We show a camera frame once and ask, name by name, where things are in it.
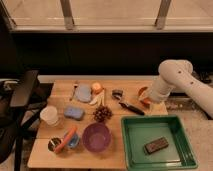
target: carrot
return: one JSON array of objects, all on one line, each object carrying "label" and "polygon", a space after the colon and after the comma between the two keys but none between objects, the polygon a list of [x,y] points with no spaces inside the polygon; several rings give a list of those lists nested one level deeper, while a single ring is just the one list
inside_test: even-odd
[{"label": "carrot", "polygon": [[63,141],[61,142],[61,144],[59,144],[55,149],[54,149],[54,153],[59,153],[65,145],[67,145],[67,143],[70,141],[70,139],[73,137],[73,135],[75,134],[75,132],[77,131],[77,126],[74,125],[70,131],[67,133],[67,135],[65,136],[65,138],[63,139]]}]

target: purple bowl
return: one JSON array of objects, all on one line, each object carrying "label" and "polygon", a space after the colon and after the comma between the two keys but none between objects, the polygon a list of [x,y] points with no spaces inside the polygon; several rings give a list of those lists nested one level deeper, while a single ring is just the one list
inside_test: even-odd
[{"label": "purple bowl", "polygon": [[110,144],[111,134],[103,123],[93,123],[85,128],[82,142],[87,150],[101,152]]}]

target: white cup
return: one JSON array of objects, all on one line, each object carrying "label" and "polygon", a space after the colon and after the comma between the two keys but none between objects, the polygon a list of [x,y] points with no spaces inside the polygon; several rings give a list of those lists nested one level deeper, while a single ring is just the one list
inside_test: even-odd
[{"label": "white cup", "polygon": [[59,118],[56,107],[55,106],[45,107],[40,113],[40,118],[43,121],[45,121],[48,125],[51,126],[57,125]]}]

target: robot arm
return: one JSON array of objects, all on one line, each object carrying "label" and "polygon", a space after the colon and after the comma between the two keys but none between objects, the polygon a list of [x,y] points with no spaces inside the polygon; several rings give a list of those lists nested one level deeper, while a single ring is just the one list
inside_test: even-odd
[{"label": "robot arm", "polygon": [[139,100],[148,97],[152,102],[160,103],[178,87],[213,118],[213,89],[195,79],[192,71],[192,64],[187,60],[163,61],[159,66],[158,78]]}]

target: green tray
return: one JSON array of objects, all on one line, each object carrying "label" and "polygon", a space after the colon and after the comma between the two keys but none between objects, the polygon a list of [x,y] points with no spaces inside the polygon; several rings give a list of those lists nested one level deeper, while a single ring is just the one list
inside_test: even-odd
[{"label": "green tray", "polygon": [[[191,145],[177,116],[123,117],[121,125],[128,171],[197,168]],[[167,139],[169,146],[147,154],[144,145],[161,137]]]}]

